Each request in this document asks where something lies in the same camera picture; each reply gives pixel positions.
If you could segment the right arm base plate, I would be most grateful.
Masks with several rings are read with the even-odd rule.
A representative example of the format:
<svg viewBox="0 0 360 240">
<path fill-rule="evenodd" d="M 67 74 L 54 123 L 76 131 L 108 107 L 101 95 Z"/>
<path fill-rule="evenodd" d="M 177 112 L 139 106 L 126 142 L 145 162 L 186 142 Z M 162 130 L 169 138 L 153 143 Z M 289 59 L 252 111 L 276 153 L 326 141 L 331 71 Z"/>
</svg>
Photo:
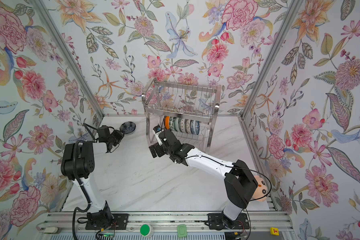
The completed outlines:
<svg viewBox="0 0 360 240">
<path fill-rule="evenodd" d="M 240 213 L 236 220 L 231 220 L 228 217 L 224 216 L 223 213 L 207 214 L 207 221 L 205 225 L 209 227 L 210 230 L 249 230 L 250 224 L 247 214 Z"/>
</svg>

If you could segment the green leaf pattern bowl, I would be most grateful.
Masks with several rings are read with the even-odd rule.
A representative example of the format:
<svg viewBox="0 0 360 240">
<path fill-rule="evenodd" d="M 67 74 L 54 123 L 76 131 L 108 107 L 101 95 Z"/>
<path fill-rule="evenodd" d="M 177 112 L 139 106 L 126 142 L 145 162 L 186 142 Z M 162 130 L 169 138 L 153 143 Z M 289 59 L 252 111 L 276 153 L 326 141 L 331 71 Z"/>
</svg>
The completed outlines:
<svg viewBox="0 0 360 240">
<path fill-rule="evenodd" d="M 170 129 L 171 129 L 172 131 L 175 131 L 175 130 L 176 130 L 175 124 L 174 124 L 175 120 L 176 120 L 176 118 L 174 118 L 174 117 L 170 117 L 170 118 L 169 118 L 169 127 L 170 127 Z"/>
</svg>

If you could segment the aluminium front rail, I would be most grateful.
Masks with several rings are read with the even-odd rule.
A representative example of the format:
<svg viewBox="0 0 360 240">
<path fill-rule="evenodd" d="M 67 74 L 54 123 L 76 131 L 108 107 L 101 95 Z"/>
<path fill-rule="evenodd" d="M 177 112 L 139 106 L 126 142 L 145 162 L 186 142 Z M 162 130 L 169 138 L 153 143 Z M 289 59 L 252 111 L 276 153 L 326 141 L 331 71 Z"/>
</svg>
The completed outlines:
<svg viewBox="0 0 360 240">
<path fill-rule="evenodd" d="M 137 232 L 143 224 L 151 225 L 155 232 L 173 232 L 178 225 L 186 225 L 188 232 L 212 232 L 209 223 L 214 223 L 210 215 L 220 218 L 221 211 L 214 212 L 112 212 L 119 232 Z M 242 211 L 238 220 L 248 225 L 245 233 L 266 232 L 271 227 L 279 229 L 285 240 L 297 240 L 290 217 L 278 211 Z M 45 233 L 46 229 L 57 228 L 58 231 L 72 231 L 73 213 L 49 213 L 46 219 L 37 224 L 36 229 Z"/>
</svg>

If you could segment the blue floral bowl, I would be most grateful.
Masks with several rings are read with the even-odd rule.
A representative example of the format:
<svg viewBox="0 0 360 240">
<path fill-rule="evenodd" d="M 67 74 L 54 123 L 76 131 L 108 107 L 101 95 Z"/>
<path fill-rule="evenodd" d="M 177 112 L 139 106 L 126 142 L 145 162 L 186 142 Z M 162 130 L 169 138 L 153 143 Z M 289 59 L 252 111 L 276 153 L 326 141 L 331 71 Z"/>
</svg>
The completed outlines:
<svg viewBox="0 0 360 240">
<path fill-rule="evenodd" d="M 199 135 L 200 133 L 200 122 L 195 120 L 190 120 L 190 129 L 192 135 Z"/>
</svg>

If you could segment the black patterned bowl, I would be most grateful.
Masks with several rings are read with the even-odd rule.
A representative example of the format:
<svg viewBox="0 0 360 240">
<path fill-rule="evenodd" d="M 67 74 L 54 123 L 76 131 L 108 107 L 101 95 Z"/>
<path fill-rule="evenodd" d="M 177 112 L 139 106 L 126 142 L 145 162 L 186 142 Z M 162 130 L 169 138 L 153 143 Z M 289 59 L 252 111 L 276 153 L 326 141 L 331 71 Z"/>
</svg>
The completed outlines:
<svg viewBox="0 0 360 240">
<path fill-rule="evenodd" d="M 134 122 L 128 121 L 120 126 L 120 131 L 125 135 L 130 135 L 135 132 L 136 127 L 137 126 Z"/>
</svg>

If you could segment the yellow tag block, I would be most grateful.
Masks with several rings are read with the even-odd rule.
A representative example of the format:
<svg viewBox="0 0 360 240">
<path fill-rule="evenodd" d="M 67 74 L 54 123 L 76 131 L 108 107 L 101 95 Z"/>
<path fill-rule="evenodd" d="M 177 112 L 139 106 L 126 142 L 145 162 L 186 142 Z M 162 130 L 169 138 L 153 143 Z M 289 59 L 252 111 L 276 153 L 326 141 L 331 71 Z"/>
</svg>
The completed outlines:
<svg viewBox="0 0 360 240">
<path fill-rule="evenodd" d="M 270 234 L 273 235 L 273 236 L 279 236 L 279 235 L 280 235 L 280 231 L 279 231 L 278 228 L 271 227 L 271 228 L 270 228 Z"/>
</svg>

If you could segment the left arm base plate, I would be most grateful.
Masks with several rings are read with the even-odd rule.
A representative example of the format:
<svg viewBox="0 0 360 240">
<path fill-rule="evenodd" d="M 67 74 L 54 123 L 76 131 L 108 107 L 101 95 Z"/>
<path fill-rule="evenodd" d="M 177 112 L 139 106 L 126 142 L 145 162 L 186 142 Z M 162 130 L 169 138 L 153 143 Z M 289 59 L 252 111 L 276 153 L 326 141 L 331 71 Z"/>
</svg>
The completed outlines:
<svg viewBox="0 0 360 240">
<path fill-rule="evenodd" d="M 106 216 L 102 213 L 87 214 L 88 222 L 86 230 L 100 230 L 109 227 L 111 230 L 126 230 L 129 214 L 111 214 Z"/>
</svg>

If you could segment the pale green bowl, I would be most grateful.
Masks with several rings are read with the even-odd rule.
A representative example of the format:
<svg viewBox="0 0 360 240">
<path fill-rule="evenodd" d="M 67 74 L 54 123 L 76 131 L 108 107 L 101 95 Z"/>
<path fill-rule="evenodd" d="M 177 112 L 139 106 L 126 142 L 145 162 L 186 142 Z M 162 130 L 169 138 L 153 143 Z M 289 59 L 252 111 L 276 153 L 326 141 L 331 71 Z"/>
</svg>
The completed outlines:
<svg viewBox="0 0 360 240">
<path fill-rule="evenodd" d="M 179 123 L 180 120 L 181 120 L 180 118 L 174 119 L 174 127 L 175 127 L 176 132 L 181 132 L 181 127 L 180 127 L 180 123 Z"/>
</svg>

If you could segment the green round button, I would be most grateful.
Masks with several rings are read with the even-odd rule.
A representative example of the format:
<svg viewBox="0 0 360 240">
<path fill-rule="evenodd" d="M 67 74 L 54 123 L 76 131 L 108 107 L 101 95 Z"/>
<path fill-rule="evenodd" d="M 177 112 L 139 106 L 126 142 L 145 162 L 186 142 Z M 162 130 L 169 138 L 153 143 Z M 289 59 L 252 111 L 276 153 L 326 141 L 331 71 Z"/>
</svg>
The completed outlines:
<svg viewBox="0 0 360 240">
<path fill-rule="evenodd" d="M 154 233 L 154 229 L 151 225 L 149 224 L 144 224 L 141 226 L 140 228 L 140 234 L 143 236 L 143 237 L 146 237 L 146 238 L 150 238 L 151 235 Z"/>
</svg>

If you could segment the white plug on rail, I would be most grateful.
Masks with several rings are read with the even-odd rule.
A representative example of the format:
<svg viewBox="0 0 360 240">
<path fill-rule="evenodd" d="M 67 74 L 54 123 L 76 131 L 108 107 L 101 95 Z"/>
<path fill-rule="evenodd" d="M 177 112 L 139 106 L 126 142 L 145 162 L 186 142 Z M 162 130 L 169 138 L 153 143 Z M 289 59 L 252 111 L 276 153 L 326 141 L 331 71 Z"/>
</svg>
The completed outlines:
<svg viewBox="0 0 360 240">
<path fill-rule="evenodd" d="M 44 229 L 44 234 L 58 234 L 60 229 L 58 227 L 46 227 Z"/>
</svg>

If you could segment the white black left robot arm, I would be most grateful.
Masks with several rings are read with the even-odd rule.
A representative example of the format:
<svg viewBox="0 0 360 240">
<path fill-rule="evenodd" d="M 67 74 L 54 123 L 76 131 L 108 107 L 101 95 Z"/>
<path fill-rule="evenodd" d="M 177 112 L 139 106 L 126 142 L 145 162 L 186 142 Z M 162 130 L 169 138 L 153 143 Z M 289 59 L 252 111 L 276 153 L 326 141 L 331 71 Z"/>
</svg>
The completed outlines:
<svg viewBox="0 0 360 240">
<path fill-rule="evenodd" d="M 112 153 L 125 134 L 113 127 L 94 128 L 84 124 L 91 140 L 76 140 L 66 146 L 61 163 L 61 172 L 81 191 L 87 206 L 75 208 L 76 212 L 87 214 L 87 223 L 93 227 L 108 227 L 115 222 L 107 201 L 101 196 L 91 173 L 95 170 L 95 155 Z"/>
</svg>

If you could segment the grey striped bowl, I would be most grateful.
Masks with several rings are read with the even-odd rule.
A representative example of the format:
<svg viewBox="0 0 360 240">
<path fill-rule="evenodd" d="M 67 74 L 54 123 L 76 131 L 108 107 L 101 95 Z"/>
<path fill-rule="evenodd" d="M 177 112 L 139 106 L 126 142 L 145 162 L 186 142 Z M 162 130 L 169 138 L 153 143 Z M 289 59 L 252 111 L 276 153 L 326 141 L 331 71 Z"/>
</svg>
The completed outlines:
<svg viewBox="0 0 360 240">
<path fill-rule="evenodd" d="M 162 129 L 164 129 L 165 128 L 165 116 L 161 116 L 161 118 L 160 118 L 160 127 L 162 128 Z"/>
</svg>

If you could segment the light green rectangular device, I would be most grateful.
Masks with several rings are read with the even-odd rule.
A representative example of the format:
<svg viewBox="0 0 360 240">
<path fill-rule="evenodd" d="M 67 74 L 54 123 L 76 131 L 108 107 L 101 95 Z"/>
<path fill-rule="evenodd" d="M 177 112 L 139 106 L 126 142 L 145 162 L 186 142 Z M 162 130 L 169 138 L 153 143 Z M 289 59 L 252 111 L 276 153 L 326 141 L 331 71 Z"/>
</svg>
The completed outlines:
<svg viewBox="0 0 360 240">
<path fill-rule="evenodd" d="M 185 224 L 181 224 L 177 226 L 177 234 L 178 238 L 186 238 L 188 236 L 187 226 Z"/>
</svg>

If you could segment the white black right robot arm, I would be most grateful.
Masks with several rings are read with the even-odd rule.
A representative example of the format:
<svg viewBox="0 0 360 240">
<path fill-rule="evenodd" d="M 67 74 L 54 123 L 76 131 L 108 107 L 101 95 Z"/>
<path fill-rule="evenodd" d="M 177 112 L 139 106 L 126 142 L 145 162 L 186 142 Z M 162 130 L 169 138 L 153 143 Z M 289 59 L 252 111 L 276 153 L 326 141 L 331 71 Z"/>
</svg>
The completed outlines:
<svg viewBox="0 0 360 240">
<path fill-rule="evenodd" d="M 221 224 L 233 229 L 239 215 L 250 202 L 265 201 L 271 193 L 268 177 L 251 170 L 241 160 L 228 162 L 208 155 L 190 144 L 182 144 L 174 133 L 160 126 L 153 128 L 157 142 L 149 147 L 153 158 L 164 155 L 176 163 L 202 170 L 224 181 L 228 203 L 221 213 Z"/>
</svg>

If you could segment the pink plush pig toy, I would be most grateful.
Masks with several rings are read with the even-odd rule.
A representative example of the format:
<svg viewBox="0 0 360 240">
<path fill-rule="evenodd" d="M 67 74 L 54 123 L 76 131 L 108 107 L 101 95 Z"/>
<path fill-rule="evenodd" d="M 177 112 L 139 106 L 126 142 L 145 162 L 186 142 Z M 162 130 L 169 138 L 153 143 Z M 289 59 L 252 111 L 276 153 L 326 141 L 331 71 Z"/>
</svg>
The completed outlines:
<svg viewBox="0 0 360 240">
<path fill-rule="evenodd" d="M 252 196 L 252 201 L 264 202 L 267 199 L 268 195 L 268 187 L 266 186 L 266 182 L 263 178 L 259 176 L 255 176 L 255 180 L 257 181 L 257 188 Z"/>
</svg>

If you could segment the stainless steel dish rack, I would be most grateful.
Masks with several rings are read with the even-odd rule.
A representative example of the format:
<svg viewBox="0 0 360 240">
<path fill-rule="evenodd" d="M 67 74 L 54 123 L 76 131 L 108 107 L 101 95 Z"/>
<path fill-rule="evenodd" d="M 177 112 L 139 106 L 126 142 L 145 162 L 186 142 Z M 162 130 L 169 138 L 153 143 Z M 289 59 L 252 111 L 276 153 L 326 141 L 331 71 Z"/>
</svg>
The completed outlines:
<svg viewBox="0 0 360 240">
<path fill-rule="evenodd" d="M 181 143 L 188 143 L 208 153 L 221 103 L 222 87 L 193 86 L 152 79 L 145 86 L 142 103 L 146 116 L 146 138 L 149 145 L 157 140 L 153 127 L 161 116 L 200 122 L 199 135 L 173 131 Z"/>
</svg>

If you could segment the white lattice pattern bowl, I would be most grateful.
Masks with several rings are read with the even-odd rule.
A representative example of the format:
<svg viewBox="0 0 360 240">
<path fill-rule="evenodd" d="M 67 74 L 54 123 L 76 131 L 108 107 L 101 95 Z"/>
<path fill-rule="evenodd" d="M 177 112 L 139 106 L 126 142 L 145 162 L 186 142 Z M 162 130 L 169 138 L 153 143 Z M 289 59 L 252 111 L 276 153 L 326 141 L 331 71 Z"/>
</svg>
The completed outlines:
<svg viewBox="0 0 360 240">
<path fill-rule="evenodd" d="M 189 119 L 185 120 L 185 125 L 186 125 L 186 133 L 187 134 L 192 134 L 191 131 L 191 121 Z"/>
</svg>

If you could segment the white bowl orange outside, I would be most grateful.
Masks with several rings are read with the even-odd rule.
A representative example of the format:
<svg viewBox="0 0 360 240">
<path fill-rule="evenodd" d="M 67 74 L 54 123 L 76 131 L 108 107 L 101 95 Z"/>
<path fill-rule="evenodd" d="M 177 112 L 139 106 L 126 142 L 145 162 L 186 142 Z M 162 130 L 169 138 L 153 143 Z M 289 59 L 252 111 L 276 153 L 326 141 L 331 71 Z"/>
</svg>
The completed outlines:
<svg viewBox="0 0 360 240">
<path fill-rule="evenodd" d="M 169 116 L 164 116 L 164 123 L 165 123 L 165 128 L 167 130 L 170 129 L 170 117 Z"/>
</svg>

